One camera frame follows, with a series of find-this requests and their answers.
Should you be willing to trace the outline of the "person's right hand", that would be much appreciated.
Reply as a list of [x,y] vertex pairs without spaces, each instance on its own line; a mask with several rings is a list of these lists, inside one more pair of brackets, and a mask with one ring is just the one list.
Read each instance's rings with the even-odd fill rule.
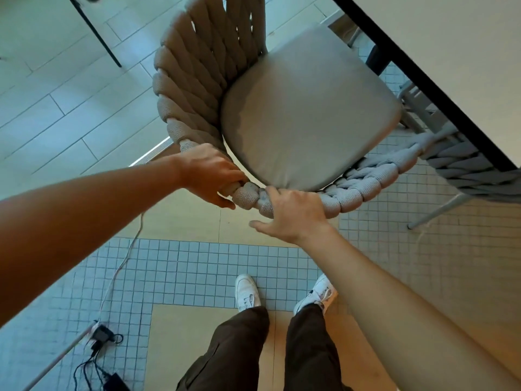
[[318,193],[272,186],[265,190],[272,205],[273,219],[284,224],[285,235],[274,238],[303,248],[308,240],[333,230]]

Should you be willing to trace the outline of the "person's left hand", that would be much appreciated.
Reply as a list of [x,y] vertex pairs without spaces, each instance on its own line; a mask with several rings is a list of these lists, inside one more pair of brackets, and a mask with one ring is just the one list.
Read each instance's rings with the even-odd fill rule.
[[211,144],[201,144],[175,155],[179,164],[180,187],[203,200],[203,193],[223,191],[247,177],[229,158]]

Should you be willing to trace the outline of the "beige woven rope chair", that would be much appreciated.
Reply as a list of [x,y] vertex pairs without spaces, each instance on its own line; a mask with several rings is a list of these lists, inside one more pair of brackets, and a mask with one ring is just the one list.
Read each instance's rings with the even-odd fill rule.
[[[234,155],[221,131],[221,105],[232,83],[269,53],[265,24],[264,0],[189,0],[173,17],[155,54],[153,90],[181,151],[210,143]],[[319,194],[327,218],[350,212],[410,170],[433,142],[425,132],[393,152],[367,153],[333,182],[307,192]]]

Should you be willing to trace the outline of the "person's right forearm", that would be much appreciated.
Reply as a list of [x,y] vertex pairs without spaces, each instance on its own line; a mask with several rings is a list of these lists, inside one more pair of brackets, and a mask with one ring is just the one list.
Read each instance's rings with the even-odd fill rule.
[[521,391],[495,357],[328,223],[297,236],[401,391]]

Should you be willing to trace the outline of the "person's left forearm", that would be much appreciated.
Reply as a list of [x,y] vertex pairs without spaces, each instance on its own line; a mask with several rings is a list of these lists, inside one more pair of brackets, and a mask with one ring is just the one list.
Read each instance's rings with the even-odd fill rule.
[[0,328],[140,213],[183,187],[187,161],[47,185],[0,200]]

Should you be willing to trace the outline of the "person's left white shoe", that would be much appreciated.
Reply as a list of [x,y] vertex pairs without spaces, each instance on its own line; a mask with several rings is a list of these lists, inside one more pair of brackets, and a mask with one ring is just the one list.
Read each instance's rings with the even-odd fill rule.
[[236,278],[235,296],[239,312],[262,306],[257,285],[247,274],[241,274]]

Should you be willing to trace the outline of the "person's white shoe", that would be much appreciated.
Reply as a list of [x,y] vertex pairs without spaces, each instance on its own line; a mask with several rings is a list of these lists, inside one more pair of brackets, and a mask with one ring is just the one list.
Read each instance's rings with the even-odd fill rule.
[[235,296],[239,312],[262,306],[257,285],[247,274],[241,274],[236,278]]
[[322,315],[326,313],[329,306],[336,300],[338,291],[329,281],[326,274],[322,274],[309,291],[306,297],[296,303],[293,314],[297,315],[303,308],[315,304],[320,307]]

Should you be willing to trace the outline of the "person's right white shoe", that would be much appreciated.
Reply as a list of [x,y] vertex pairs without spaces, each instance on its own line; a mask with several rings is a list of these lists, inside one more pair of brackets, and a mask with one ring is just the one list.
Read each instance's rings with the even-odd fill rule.
[[326,313],[329,306],[336,300],[338,291],[329,281],[326,274],[322,274],[309,291],[306,297],[296,303],[293,314],[297,315],[303,308],[315,304],[320,307],[322,315]]

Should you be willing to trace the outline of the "grey seat cushion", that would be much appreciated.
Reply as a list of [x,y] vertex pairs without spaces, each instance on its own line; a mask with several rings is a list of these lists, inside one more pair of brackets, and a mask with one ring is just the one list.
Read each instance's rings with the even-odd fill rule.
[[387,85],[328,26],[277,46],[236,79],[220,110],[226,144],[264,185],[317,191],[398,125]]

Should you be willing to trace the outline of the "dark brown trousers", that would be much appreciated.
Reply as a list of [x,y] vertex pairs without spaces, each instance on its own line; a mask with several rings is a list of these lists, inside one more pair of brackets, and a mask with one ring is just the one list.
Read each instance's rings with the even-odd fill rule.
[[[257,391],[259,358],[269,332],[264,307],[246,309],[220,324],[176,391]],[[353,391],[342,382],[340,359],[321,307],[306,305],[290,321],[284,391]]]

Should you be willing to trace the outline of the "black power adapter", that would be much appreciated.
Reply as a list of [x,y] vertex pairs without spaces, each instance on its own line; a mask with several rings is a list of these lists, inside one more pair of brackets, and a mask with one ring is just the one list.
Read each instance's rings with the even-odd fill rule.
[[106,325],[101,322],[95,322],[90,332],[90,339],[101,344],[107,342],[115,343],[116,335]]

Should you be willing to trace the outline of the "black power brick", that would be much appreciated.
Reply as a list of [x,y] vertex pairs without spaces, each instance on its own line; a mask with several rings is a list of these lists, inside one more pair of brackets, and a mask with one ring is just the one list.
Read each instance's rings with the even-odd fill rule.
[[131,391],[117,373],[103,373],[103,391]]

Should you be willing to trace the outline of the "black tripod leg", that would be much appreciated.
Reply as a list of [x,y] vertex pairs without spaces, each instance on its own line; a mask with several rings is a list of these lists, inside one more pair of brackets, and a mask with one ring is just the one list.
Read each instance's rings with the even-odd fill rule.
[[100,33],[98,32],[98,30],[96,29],[96,27],[92,24],[92,22],[90,21],[90,19],[87,17],[87,15],[85,14],[85,12],[83,11],[80,1],[79,1],[79,0],[69,0],[69,2],[70,2],[70,3],[72,4],[72,6],[75,8],[76,12],[80,15],[80,17],[82,18],[82,20],[86,23],[86,25],[88,26],[88,28],[92,31],[92,33],[94,34],[94,36],[96,37],[96,39],[100,42],[100,44],[101,44],[102,47],[105,49],[105,51],[108,53],[108,55],[110,56],[110,58],[114,61],[114,63],[116,64],[116,66],[119,67],[119,68],[122,68],[122,65],[121,65],[121,63],[119,62],[119,60],[117,59],[117,57],[114,55],[114,53],[112,52],[112,50],[110,49],[110,47],[107,45],[107,43],[105,42],[105,40],[103,39],[103,37],[100,35]]

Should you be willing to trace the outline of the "white stand pole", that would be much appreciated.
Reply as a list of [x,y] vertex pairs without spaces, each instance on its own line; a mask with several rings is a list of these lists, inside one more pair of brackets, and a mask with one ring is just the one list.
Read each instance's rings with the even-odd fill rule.
[[88,327],[78,334],[36,377],[26,385],[22,391],[31,391],[62,359],[73,350],[82,340],[91,336],[95,329],[101,325],[101,321],[93,321]]

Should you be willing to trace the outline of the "black table frame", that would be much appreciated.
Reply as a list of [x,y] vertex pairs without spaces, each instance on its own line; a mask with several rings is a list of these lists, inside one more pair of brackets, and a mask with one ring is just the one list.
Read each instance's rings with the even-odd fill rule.
[[501,171],[521,168],[521,0],[333,0]]

